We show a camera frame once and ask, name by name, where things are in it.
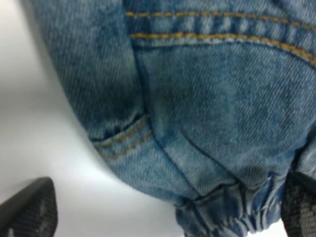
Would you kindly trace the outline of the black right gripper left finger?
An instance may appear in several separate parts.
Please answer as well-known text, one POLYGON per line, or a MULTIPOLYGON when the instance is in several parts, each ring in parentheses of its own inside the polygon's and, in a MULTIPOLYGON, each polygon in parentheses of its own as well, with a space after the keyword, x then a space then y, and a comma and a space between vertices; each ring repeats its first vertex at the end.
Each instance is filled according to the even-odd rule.
POLYGON ((53 180, 41 177, 0 198, 2 237, 53 237, 58 208, 53 180))

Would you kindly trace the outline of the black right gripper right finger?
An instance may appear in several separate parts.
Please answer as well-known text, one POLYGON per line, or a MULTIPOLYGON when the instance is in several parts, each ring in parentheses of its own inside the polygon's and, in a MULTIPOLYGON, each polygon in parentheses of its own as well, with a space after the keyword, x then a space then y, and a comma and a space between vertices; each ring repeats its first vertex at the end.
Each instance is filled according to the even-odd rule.
POLYGON ((281 219, 289 237, 316 236, 316 181, 299 172, 288 173, 281 219))

